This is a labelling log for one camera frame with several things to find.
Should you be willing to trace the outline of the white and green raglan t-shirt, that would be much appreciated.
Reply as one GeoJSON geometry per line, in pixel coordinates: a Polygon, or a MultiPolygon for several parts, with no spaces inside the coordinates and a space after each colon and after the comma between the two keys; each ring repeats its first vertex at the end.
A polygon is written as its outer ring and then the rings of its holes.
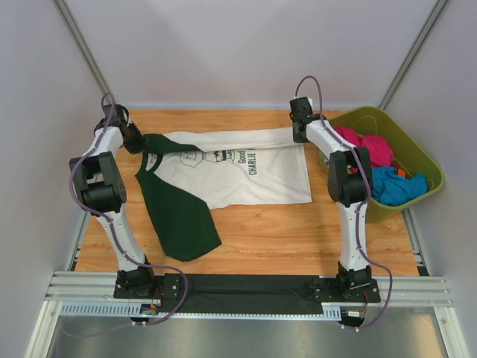
{"type": "Polygon", "coordinates": [[[167,257],[187,262],[221,245],[213,209],[312,202],[305,151],[290,128],[145,138],[136,179],[167,257]]]}

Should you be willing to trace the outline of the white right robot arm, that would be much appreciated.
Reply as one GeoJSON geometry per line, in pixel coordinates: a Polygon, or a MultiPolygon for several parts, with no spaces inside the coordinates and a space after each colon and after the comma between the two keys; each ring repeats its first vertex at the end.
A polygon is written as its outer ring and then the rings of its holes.
{"type": "Polygon", "coordinates": [[[314,113],[309,98],[290,100],[290,108],[294,142],[316,145],[328,160],[327,189],[341,219],[342,246],[335,291],[341,299],[352,301],[372,280],[365,229],[372,187],[370,153],[346,141],[328,120],[314,113]]]}

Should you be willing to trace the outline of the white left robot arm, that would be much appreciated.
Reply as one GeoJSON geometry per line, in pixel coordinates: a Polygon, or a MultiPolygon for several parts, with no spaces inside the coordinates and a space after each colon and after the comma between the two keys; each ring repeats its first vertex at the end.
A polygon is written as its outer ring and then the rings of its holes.
{"type": "Polygon", "coordinates": [[[115,161],[120,147],[137,154],[146,139],[124,106],[104,104],[102,109],[105,117],[95,127],[93,143],[69,161],[69,189],[76,203],[98,220],[116,254],[114,296],[149,299],[158,292],[157,281],[127,219],[127,190],[115,161]]]}

